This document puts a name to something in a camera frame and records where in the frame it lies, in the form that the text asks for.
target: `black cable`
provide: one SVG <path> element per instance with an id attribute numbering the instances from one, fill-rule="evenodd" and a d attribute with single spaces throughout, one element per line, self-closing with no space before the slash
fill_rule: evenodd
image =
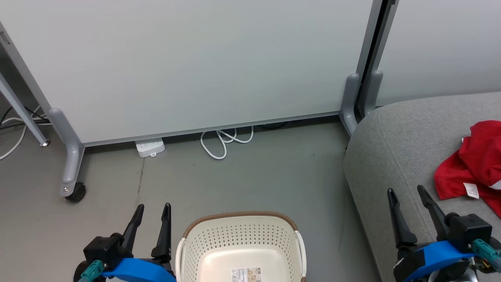
<path id="1" fill-rule="evenodd" d="M 42 116 L 38 115 L 37 113 L 35 113 L 34 111 L 32 111 L 32 110 L 28 109 L 27 107 L 25 107 L 25 109 L 26 109 L 28 112 L 32 113 L 34 116 L 39 117 L 39 118 L 41 118 L 41 119 L 45 120 L 47 123 L 51 123 L 51 121 L 50 121 L 50 120 L 46 119 L 45 117 L 42 117 Z"/>
<path id="2" fill-rule="evenodd" d="M 37 121 L 35 121 L 35 124 L 46 124 L 46 123 L 50 123 L 50 122 L 46 122 L 45 120 L 37 120 Z M 26 124 L 25 123 L 11 124 L 11 125 L 7 125 L 5 127 L 0 127 L 0 130 L 4 130 L 4 129 L 15 127 L 15 126 L 21 126 L 21 125 L 26 125 Z"/>
<path id="3" fill-rule="evenodd" d="M 4 122 L 5 118 L 7 117 L 7 114 L 12 110 L 12 107 L 10 107 L 5 113 L 4 116 L 2 116 L 2 119 L 0 119 L 0 126 Z"/>
<path id="4" fill-rule="evenodd" d="M 264 129 L 268 129 L 268 130 L 272 130 L 272 129 L 279 129 L 279 128 L 282 128 L 284 126 L 286 126 L 289 122 L 288 121 L 285 121 L 285 122 L 282 122 L 281 124 L 278 124 L 278 125 L 275 125 L 275 126 L 269 126 L 269 125 L 258 125 L 259 127 L 261 128 L 264 128 Z"/>

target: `white power strip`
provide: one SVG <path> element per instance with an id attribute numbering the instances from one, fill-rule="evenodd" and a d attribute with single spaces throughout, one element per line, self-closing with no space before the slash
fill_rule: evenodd
<path id="1" fill-rule="evenodd" d="M 139 156 L 145 158 L 147 156 L 156 157 L 158 153 L 165 150 L 162 138 L 153 138 L 136 141 L 136 148 Z"/>

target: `basket rim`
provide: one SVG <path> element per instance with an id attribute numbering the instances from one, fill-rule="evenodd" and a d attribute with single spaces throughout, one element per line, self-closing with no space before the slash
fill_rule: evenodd
<path id="1" fill-rule="evenodd" d="M 204 216 L 204 217 L 201 217 L 201 218 L 193 221 L 193 223 L 191 223 L 188 226 L 188 228 L 185 230 L 185 232 L 183 233 L 183 238 L 185 238 L 185 239 L 188 238 L 188 234 L 190 233 L 190 231 L 196 225 L 198 225 L 202 222 L 213 220 L 213 219 L 239 217 L 239 216 L 274 216 L 274 217 L 278 217 L 280 219 L 285 220 L 288 224 L 290 224 L 290 226 L 292 227 L 292 229 L 294 231 L 298 230 L 298 226 L 294 223 L 294 221 L 290 217 L 288 217 L 287 215 L 285 215 L 283 213 L 267 212 L 267 211 L 227 212 L 227 213 L 219 213 L 219 214 Z"/>

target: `black caster wheel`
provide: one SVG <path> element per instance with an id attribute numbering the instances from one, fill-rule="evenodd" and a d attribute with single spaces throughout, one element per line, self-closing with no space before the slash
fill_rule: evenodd
<path id="1" fill-rule="evenodd" d="M 86 192 L 85 185 L 82 182 L 77 182 L 73 193 L 70 196 L 66 196 L 65 199 L 72 203 L 78 203 L 84 198 Z"/>

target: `gray sofa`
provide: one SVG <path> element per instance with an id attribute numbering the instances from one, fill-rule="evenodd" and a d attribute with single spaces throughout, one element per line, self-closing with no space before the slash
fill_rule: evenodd
<path id="1" fill-rule="evenodd" d="M 440 201 L 433 175 L 459 149 L 461 138 L 478 121 L 501 120 L 501 92 L 406 101 L 381 107 L 356 128 L 346 151 L 344 171 L 383 282 L 393 282 L 397 249 L 386 190 L 393 188 L 400 209 L 418 242 L 436 232 L 416 187 L 423 185 L 447 214 L 475 213 L 493 226 L 501 240 L 501 220 L 483 202 L 466 197 Z M 501 274 L 479 272 L 480 282 L 501 281 Z"/>

